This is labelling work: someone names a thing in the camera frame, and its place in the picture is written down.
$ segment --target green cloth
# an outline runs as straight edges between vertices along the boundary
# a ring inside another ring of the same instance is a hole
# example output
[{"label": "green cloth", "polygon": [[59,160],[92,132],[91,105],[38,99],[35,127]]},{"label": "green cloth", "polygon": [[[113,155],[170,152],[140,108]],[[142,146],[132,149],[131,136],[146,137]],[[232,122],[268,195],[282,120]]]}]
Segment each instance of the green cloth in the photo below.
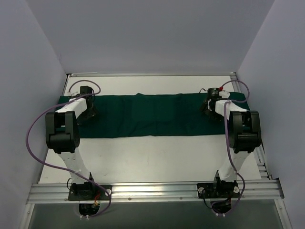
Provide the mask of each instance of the green cloth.
[{"label": "green cloth", "polygon": [[[82,138],[133,136],[195,136],[224,134],[224,122],[213,121],[199,110],[206,93],[174,95],[103,95],[94,105],[99,115],[79,127]],[[244,94],[231,93],[244,100]],[[61,97],[65,103],[68,97]],[[248,104],[239,104],[249,109]]]}]

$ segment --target metal bracket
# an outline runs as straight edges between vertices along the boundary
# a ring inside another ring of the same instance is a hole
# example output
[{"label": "metal bracket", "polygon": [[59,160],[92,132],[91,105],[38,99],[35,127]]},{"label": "metal bracket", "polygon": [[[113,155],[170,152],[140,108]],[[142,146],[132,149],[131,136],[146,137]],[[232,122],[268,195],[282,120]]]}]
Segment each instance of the metal bracket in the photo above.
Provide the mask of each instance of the metal bracket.
[{"label": "metal bracket", "polygon": [[199,199],[211,199],[211,198],[238,198],[240,193],[233,192],[231,196],[229,195],[219,195],[214,189],[214,183],[198,183],[197,192]]},{"label": "metal bracket", "polygon": [[[112,185],[101,185],[107,192],[111,195],[112,193]],[[109,200],[111,197],[106,194],[106,192],[101,192],[100,197],[97,200]],[[70,190],[68,195],[69,201],[82,201],[82,200],[95,200],[95,196],[83,196],[83,195],[76,195],[73,190]]]}]

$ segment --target screw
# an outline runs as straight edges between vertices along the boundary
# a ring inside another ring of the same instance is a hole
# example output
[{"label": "screw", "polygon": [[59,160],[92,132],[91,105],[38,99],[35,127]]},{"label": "screw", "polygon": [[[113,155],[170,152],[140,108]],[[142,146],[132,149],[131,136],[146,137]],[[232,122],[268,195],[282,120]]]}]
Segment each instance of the screw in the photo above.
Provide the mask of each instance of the screw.
[{"label": "screw", "polygon": [[239,192],[239,188],[237,186],[235,186],[233,192],[234,193],[238,193]]},{"label": "screw", "polygon": [[106,189],[106,191],[109,193],[109,195],[111,195],[111,190],[110,189]]},{"label": "screw", "polygon": [[203,191],[204,191],[204,188],[203,188],[203,187],[200,187],[200,188],[198,189],[198,192],[199,192],[200,194],[202,194]]}]

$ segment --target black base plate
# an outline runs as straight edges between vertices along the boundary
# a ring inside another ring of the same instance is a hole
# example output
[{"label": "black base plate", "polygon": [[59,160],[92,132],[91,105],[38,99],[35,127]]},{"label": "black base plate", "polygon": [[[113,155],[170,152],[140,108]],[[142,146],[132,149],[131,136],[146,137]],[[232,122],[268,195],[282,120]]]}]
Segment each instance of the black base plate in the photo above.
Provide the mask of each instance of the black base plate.
[{"label": "black base plate", "polygon": [[[198,190],[199,188],[203,187],[204,192],[199,193]],[[199,183],[197,184],[197,193],[198,193],[198,198],[199,199],[209,199],[209,198],[238,198],[240,193],[233,193],[231,196],[229,195],[223,195],[219,196],[217,195],[216,191],[214,190],[214,183]]]},{"label": "black base plate", "polygon": [[[104,189],[110,189],[112,192],[112,185],[100,185]],[[105,192],[103,192],[101,189],[98,189],[98,192],[102,192],[101,196],[97,200],[109,200],[110,197],[106,195]],[[82,201],[82,200],[94,200],[94,198],[97,196],[98,192],[96,195],[93,196],[82,196],[79,194],[75,194],[73,191],[69,192],[68,200],[69,201]]]}]

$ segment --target metal extrusion frame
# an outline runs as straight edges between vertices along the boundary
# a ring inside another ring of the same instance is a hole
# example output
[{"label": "metal extrusion frame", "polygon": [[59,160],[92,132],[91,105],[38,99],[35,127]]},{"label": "metal extrusion frame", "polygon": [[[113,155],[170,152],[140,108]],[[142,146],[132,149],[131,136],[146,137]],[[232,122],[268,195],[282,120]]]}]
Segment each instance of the metal extrusion frame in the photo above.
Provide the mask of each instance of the metal extrusion frame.
[{"label": "metal extrusion frame", "polygon": [[[164,183],[116,183],[112,184],[112,202],[175,202],[202,201],[198,198],[197,183],[202,182],[164,182]],[[65,184],[32,185],[28,204],[75,204],[93,201],[68,201],[69,190]],[[283,193],[278,180],[246,181],[242,199],[282,199]]]}]

